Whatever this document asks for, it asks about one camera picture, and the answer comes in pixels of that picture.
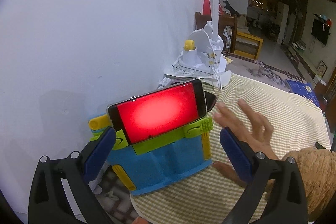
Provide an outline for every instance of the floor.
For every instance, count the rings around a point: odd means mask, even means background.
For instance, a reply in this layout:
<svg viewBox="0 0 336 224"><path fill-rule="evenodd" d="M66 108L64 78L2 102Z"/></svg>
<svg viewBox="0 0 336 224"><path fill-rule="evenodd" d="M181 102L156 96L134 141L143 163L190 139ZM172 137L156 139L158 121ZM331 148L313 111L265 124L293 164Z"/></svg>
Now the floor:
<svg viewBox="0 0 336 224"><path fill-rule="evenodd" d="M249 28L251 34L264 39L258 60L275 68L290 72L299 76L298 72L280 49L280 45L268 39L259 28Z"/></svg>

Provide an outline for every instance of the yellow cap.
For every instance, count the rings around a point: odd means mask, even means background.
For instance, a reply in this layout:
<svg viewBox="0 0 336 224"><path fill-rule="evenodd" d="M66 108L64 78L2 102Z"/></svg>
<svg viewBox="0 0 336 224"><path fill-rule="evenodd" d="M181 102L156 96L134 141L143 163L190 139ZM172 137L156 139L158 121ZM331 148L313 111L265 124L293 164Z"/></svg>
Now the yellow cap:
<svg viewBox="0 0 336 224"><path fill-rule="evenodd" d="M107 114L95 117L89 121L89 128L92 130L98 130L108 126L111 126L111 121Z"/></svg>
<svg viewBox="0 0 336 224"><path fill-rule="evenodd" d="M192 51L195 49L195 41L194 40L190 40L190 39L187 39L185 42L184 42L184 50L185 51Z"/></svg>

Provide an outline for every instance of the finger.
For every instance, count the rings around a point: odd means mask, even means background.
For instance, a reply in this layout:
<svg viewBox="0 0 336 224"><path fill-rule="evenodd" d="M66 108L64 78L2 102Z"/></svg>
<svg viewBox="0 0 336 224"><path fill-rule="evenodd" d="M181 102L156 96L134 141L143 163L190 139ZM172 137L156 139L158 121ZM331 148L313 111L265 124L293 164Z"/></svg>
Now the finger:
<svg viewBox="0 0 336 224"><path fill-rule="evenodd" d="M232 180L241 187L246 187L246 183L243 182L237 175L236 171L228 164L220 161L215 161L212 166L225 178Z"/></svg>
<svg viewBox="0 0 336 224"><path fill-rule="evenodd" d="M229 127L240 141L245 141L250 134L243 122L239 120L238 117L223 103L219 103L217 109L219 112L214 115L214 120L223 128Z"/></svg>
<svg viewBox="0 0 336 224"><path fill-rule="evenodd" d="M238 100L238 105L252 124L253 137L261 141L263 137L263 124L260 118L261 115L255 112L243 99Z"/></svg>
<svg viewBox="0 0 336 224"><path fill-rule="evenodd" d="M132 224L148 224L148 221L138 216Z"/></svg>
<svg viewBox="0 0 336 224"><path fill-rule="evenodd" d="M260 118L265 128L265 131L263 133L264 142L269 143L273 134L274 127L264 115L260 115Z"/></svg>

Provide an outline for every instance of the table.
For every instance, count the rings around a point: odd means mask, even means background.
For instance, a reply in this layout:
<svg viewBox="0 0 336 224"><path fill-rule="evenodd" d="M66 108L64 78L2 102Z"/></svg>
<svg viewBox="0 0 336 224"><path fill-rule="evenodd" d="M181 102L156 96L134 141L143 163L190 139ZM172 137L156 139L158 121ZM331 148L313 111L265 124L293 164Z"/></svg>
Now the table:
<svg viewBox="0 0 336 224"><path fill-rule="evenodd" d="M205 90L216 93L248 127L251 124L237 105L243 98L255 110L265 115L274 126L271 146L279 158L287 152L313 147L316 142L330 149L321 109L297 94L270 85L232 75L230 83L219 91L205 85ZM208 114L212 116L214 108ZM229 163L219 142L221 127L214 122L210 132L212 160ZM243 188L222 177L212 166L178 183L141 196L131 196L137 213L151 223L160 224L218 224L236 204ZM260 218L266 201L262 198L252 218Z"/></svg>

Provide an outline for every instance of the red object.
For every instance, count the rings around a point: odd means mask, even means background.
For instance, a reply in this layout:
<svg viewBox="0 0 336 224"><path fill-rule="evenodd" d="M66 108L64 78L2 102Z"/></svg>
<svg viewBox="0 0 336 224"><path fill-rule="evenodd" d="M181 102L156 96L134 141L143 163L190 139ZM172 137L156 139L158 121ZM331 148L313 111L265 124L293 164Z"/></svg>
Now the red object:
<svg viewBox="0 0 336 224"><path fill-rule="evenodd" d="M220 15L224 14L223 9L220 4L218 4L218 10L219 10ZM208 16L211 15L210 0L204 0L203 2L203 15L208 15Z"/></svg>
<svg viewBox="0 0 336 224"><path fill-rule="evenodd" d="M327 23L327 25L328 25L329 27L331 27L331 25L333 25L331 19L328 19L326 23Z"/></svg>
<svg viewBox="0 0 336 224"><path fill-rule="evenodd" d="M131 144L161 135L198 119L192 83L127 101L117 108Z"/></svg>

